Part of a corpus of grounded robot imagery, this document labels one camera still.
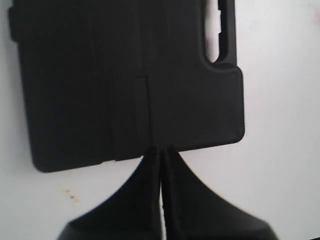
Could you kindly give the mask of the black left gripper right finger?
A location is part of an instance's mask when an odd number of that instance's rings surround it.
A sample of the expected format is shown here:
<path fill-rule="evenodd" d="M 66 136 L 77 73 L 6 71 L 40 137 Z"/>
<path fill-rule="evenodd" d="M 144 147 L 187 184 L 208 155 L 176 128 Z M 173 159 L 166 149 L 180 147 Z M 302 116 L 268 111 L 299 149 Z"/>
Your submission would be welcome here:
<path fill-rule="evenodd" d="M 270 225 L 207 187 L 181 155 L 161 151 L 161 188 L 168 240 L 276 240 Z"/>

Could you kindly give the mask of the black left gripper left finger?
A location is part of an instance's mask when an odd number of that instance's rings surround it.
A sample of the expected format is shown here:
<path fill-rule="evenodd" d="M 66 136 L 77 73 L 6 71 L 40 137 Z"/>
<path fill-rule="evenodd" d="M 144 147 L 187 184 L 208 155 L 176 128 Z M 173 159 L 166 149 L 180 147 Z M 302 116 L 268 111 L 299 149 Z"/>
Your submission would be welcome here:
<path fill-rule="evenodd" d="M 160 152 L 150 147 L 129 179 L 93 210 L 70 221 L 60 240 L 160 239 Z"/>

